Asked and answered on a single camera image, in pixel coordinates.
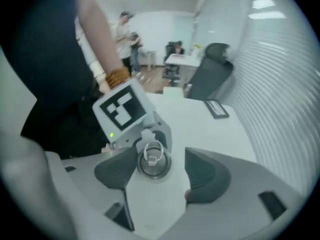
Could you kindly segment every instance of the corrugated white panel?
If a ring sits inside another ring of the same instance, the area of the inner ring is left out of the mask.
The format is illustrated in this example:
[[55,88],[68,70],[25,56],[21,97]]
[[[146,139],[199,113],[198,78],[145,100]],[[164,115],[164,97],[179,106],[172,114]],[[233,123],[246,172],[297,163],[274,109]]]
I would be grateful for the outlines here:
[[320,171],[320,45],[293,0],[248,3],[235,84],[222,102],[237,112],[258,163],[306,195]]

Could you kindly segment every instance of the black pants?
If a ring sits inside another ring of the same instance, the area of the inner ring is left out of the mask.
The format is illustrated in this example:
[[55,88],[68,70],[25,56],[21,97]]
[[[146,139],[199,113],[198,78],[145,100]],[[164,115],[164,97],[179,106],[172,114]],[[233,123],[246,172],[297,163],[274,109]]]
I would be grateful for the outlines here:
[[122,59],[122,62],[123,62],[123,65],[124,65],[125,67],[127,67],[127,69],[129,70],[130,74],[132,74],[130,57],[128,57],[128,58],[123,58],[123,59]]
[[101,153],[108,139],[92,110],[103,94],[94,82],[82,101],[70,105],[59,117],[48,118],[37,102],[28,116],[21,135],[34,140],[45,151],[57,153],[61,159],[85,157]]

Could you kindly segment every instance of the metal ring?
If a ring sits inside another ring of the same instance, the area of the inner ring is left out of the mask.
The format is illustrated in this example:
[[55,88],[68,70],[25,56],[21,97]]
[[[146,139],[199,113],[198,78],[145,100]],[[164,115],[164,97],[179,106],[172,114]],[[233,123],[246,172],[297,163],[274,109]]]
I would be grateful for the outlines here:
[[159,158],[157,158],[157,162],[159,162],[163,157],[164,157],[164,146],[162,145],[162,143],[160,142],[160,141],[158,141],[158,140],[155,140],[155,141],[151,141],[151,142],[149,142],[147,145],[145,145],[145,147],[144,147],[144,150],[143,150],[143,157],[144,157],[144,160],[146,160],[147,162],[148,162],[148,155],[147,155],[147,149],[148,149],[148,147],[150,146],[150,145],[152,145],[152,144],[157,144],[158,145],[158,147],[160,148],[160,157]]

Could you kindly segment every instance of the black picture frame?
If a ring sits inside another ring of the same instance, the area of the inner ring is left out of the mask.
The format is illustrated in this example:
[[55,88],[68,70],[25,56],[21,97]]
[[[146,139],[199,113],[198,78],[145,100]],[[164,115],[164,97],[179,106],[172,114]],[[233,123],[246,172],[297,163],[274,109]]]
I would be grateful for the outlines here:
[[[212,106],[212,103],[214,102],[216,103],[219,108],[222,110],[223,113],[216,113],[214,107]],[[214,119],[224,119],[224,118],[229,118],[230,115],[228,114],[228,112],[225,110],[224,106],[222,106],[220,104],[220,102],[216,99],[207,99],[204,101],[204,104],[206,105],[206,107],[208,108],[208,110],[210,111],[211,115],[213,116]]]

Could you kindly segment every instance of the white t-shirt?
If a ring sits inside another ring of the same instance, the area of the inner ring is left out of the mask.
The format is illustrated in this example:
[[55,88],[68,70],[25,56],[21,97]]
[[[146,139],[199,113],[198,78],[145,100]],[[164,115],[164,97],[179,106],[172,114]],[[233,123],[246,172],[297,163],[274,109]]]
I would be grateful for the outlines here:
[[[112,38],[117,40],[125,36],[129,37],[130,31],[128,24],[120,25],[119,23],[111,27]],[[119,54],[120,59],[126,59],[131,56],[131,46],[129,39],[124,39],[116,43],[116,50]]]

